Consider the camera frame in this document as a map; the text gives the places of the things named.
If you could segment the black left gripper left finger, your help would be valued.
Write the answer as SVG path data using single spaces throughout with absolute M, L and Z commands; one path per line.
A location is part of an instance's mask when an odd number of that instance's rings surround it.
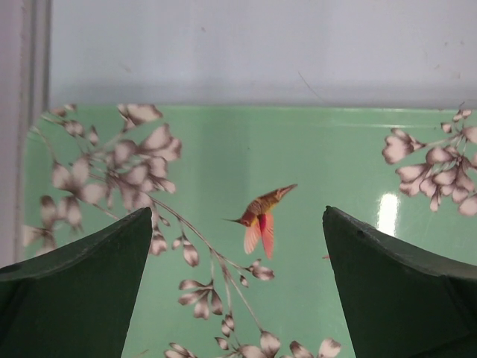
M 151 242 L 146 207 L 1 268 L 2 357 L 120 357 Z

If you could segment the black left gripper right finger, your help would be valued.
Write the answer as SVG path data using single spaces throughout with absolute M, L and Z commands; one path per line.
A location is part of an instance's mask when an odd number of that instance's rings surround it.
M 476 267 L 389 236 L 337 207 L 323 235 L 357 357 L 475 357 Z

